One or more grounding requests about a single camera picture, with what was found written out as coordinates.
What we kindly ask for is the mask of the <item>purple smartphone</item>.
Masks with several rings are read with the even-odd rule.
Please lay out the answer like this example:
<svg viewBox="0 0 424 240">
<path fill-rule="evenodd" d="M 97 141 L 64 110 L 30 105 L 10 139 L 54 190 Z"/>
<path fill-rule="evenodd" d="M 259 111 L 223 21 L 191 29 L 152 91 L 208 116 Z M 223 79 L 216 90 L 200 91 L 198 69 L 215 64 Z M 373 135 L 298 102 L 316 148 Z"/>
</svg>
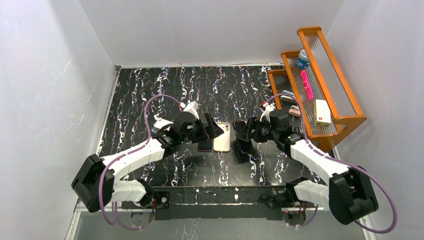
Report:
<svg viewBox="0 0 424 240">
<path fill-rule="evenodd" d="M 206 140 L 197 144 L 198 152 L 211 152 L 213 150 L 213 140 Z"/>
</svg>

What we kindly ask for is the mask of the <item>beige phone case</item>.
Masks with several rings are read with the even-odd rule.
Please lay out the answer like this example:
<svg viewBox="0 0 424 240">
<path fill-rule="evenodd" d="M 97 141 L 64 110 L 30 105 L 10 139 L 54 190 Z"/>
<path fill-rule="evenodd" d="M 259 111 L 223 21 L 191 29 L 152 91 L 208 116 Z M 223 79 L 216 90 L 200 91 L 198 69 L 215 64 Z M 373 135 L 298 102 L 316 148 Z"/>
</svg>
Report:
<svg viewBox="0 0 424 240">
<path fill-rule="evenodd" d="M 213 140 L 213 150 L 215 152 L 226 153 L 229 152 L 231 147 L 231 127 L 228 122 L 216 123 L 222 130 L 223 134 L 219 135 Z"/>
</svg>

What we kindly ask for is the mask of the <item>black phone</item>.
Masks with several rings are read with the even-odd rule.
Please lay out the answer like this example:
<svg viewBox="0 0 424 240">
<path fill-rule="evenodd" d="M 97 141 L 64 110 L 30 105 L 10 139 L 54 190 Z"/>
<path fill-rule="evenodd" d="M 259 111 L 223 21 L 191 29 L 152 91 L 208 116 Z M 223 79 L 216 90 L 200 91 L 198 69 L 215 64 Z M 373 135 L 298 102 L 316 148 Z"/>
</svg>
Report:
<svg viewBox="0 0 424 240">
<path fill-rule="evenodd" d="M 232 127 L 234 129 L 234 134 L 236 138 L 239 138 L 239 134 L 243 132 L 243 129 L 246 126 L 246 122 L 244 120 L 234 120 L 232 122 Z"/>
</svg>

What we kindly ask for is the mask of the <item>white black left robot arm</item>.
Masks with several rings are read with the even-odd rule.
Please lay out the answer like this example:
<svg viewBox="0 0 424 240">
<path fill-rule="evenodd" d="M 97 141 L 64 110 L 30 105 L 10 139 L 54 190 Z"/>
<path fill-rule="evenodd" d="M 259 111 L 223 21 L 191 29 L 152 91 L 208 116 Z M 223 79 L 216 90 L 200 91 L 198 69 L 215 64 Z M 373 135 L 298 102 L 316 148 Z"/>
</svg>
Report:
<svg viewBox="0 0 424 240">
<path fill-rule="evenodd" d="M 174 154 L 185 143 L 202 143 L 224 134 L 209 113 L 204 117 L 206 122 L 182 112 L 174 121 L 159 119 L 154 124 L 156 132 L 146 141 L 114 155 L 88 156 L 71 188 L 90 213 L 111 202 L 148 204 L 153 199 L 153 187 L 145 180 L 128 181 L 123 177 Z"/>
</svg>

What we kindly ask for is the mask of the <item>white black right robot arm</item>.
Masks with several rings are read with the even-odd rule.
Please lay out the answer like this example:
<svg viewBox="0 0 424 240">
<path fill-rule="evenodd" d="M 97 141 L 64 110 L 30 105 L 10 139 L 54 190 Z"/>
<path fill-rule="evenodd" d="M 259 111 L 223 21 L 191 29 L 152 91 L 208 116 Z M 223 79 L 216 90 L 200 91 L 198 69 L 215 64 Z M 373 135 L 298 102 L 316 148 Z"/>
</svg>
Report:
<svg viewBox="0 0 424 240">
<path fill-rule="evenodd" d="M 343 225 L 379 209 L 371 180 L 364 169 L 354 169 L 331 160 L 330 155 L 294 130 L 288 114 L 283 110 L 272 110 L 263 118 L 250 117 L 248 121 L 233 125 L 239 143 L 273 141 L 279 150 L 308 167 L 323 180 L 323 184 L 318 184 L 300 177 L 288 182 L 286 200 L 310 202 L 329 209 Z"/>
</svg>

